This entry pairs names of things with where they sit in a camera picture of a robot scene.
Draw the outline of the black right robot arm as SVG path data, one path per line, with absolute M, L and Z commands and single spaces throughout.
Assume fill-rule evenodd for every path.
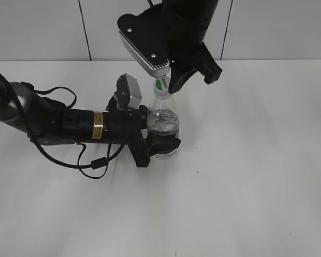
M 208 85 L 219 79 L 222 69 L 204 44 L 217 5 L 218 1 L 161 1 L 148 10 L 170 61 L 170 94 L 180 91 L 196 72 Z

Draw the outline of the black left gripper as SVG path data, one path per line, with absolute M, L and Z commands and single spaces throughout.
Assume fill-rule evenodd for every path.
M 146 110 L 144 105 L 137 109 L 118 109 L 118 101 L 112 97 L 106 108 L 106 138 L 111 144 L 118 144 L 118 150 L 108 160 L 116 158 L 124 146 L 128 146 L 138 168 L 146 168 L 150 157 L 174 153 L 181 140 L 175 134 L 160 135 L 148 133 L 146 143 L 142 130 L 146 128 Z

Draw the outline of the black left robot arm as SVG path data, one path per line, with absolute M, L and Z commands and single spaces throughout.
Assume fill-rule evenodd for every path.
M 138 82 L 121 75 L 105 111 L 75 109 L 48 98 L 27 82 L 8 82 L 0 74 L 0 122 L 24 132 L 38 148 L 44 146 L 98 143 L 127 146 L 138 167 L 147 167 L 156 154 L 180 146 L 175 133 L 146 137 L 148 108 L 141 104 Z

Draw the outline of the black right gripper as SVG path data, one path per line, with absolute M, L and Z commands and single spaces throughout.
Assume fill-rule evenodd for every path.
M 222 69 L 204 44 L 208 28 L 209 24 L 162 24 L 162 40 L 172 61 L 170 94 L 180 91 L 196 72 L 208 85 L 219 79 Z

